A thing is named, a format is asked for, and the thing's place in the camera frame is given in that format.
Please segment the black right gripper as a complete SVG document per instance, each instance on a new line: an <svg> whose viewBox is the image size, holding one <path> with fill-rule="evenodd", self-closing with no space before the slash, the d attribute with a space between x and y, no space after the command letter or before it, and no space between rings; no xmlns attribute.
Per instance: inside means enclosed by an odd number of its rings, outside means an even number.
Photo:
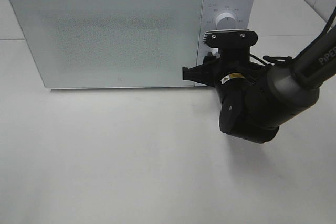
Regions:
<svg viewBox="0 0 336 224"><path fill-rule="evenodd" d="M192 68L182 67L182 80L207 84L214 87L218 95L226 95L254 84L267 67L268 64L261 59L256 62L250 58L222 59L209 52L203 64Z"/></svg>

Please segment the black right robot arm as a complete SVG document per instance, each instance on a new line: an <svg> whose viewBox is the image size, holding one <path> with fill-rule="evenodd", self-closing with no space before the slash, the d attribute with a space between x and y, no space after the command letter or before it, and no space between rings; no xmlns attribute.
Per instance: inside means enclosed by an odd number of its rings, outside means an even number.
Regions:
<svg viewBox="0 0 336 224"><path fill-rule="evenodd" d="M223 133L255 143L271 141L279 127L316 104L320 86L335 75L335 29L322 33L296 57L257 58L258 36L248 29L207 31L204 43L218 49L203 63L183 67L184 80L216 89Z"/></svg>

